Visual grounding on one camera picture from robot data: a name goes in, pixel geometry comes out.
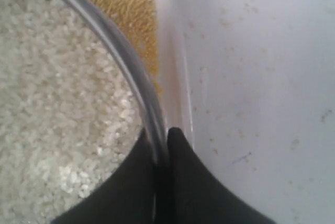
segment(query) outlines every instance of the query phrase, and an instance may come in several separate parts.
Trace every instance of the white plastic surface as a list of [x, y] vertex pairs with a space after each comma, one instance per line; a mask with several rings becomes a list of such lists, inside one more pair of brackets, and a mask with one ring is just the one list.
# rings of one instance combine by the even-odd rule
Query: white plastic surface
[[335, 0], [158, 8], [168, 125], [277, 223], [335, 223]]

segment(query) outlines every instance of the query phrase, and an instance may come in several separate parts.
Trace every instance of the white tub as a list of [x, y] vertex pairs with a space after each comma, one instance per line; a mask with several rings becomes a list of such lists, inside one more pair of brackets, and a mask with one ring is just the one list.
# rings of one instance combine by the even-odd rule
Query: white tub
[[335, 221], [335, 0], [157, 0], [168, 126], [282, 224]]

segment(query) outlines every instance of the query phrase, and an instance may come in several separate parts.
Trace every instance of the white rice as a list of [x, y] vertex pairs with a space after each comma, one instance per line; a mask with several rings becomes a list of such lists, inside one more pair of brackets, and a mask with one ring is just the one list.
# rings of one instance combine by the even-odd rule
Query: white rice
[[0, 0], [0, 224], [47, 223], [125, 158], [141, 121], [117, 65], [60, 0]]

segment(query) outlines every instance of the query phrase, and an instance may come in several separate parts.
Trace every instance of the uncooked rice grain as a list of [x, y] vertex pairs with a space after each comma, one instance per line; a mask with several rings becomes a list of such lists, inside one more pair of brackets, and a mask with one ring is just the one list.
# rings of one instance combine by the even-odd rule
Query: uncooked rice grain
[[0, 224], [47, 223], [126, 157], [141, 121], [116, 63], [60, 0], [0, 0]]

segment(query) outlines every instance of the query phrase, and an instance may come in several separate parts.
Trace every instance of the black object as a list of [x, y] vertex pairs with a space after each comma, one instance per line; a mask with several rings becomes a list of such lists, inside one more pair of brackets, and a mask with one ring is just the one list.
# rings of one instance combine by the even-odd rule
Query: black object
[[212, 176], [179, 128], [167, 142], [171, 167], [154, 167], [142, 131], [116, 172], [52, 224], [274, 224]]

